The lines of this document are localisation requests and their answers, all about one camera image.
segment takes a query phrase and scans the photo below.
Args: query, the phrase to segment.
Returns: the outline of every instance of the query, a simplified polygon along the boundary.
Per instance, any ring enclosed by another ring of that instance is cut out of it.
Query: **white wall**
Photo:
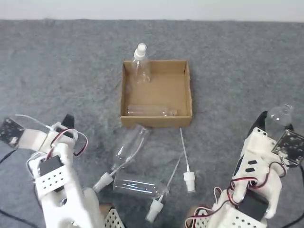
[[[304,21],[304,0],[0,0],[0,19]]]

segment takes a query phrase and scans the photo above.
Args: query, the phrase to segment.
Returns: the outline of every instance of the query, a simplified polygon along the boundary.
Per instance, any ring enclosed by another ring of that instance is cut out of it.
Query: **circuit board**
[[[25,128],[11,118],[6,118],[0,127],[0,140],[11,148],[16,148]]]
[[[299,164],[304,157],[304,137],[291,130],[285,130],[272,152]]]

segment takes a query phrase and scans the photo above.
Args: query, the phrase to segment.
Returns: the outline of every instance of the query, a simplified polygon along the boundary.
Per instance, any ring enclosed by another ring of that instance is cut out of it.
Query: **transparent bottle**
[[[113,157],[113,166],[111,170],[119,170],[140,151],[144,142],[148,138],[150,132],[147,128],[136,125],[134,128],[128,130],[118,149],[115,151]]]
[[[157,199],[161,195],[166,195],[169,187],[158,179],[119,172],[115,176],[113,190],[123,194]]]
[[[150,82],[151,80],[150,65],[146,56],[146,50],[147,46],[144,43],[141,43],[134,52],[132,67],[137,83]]]
[[[160,116],[175,116],[176,110],[169,110],[161,105],[129,105],[128,115],[160,115]]]
[[[293,109],[292,106],[284,104],[268,111],[265,119],[268,137],[277,141],[283,135],[285,127],[292,123]]]

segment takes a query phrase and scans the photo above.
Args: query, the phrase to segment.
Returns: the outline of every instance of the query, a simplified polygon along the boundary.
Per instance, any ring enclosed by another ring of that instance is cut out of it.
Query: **cardboard box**
[[[123,63],[121,121],[123,126],[186,127],[192,120],[190,73],[185,60],[150,61],[151,82],[136,83],[131,61]],[[176,116],[128,116],[128,105],[161,105]]]

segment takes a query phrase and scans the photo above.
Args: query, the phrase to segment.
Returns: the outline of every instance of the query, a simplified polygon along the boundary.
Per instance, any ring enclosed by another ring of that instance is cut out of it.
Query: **bottle cap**
[[[185,172],[184,173],[184,180],[187,185],[188,193],[195,192],[195,175],[194,172]]]
[[[104,173],[104,175],[102,175],[100,180],[93,186],[93,189],[96,193],[99,193],[101,189],[112,183],[112,181],[114,181],[114,179],[110,176],[109,173],[106,172]]]
[[[134,58],[137,60],[143,60],[146,56],[146,50],[147,46],[144,43],[139,44],[134,52]]]
[[[146,216],[146,220],[150,223],[153,223],[156,216],[161,212],[162,208],[163,204],[154,199]]]

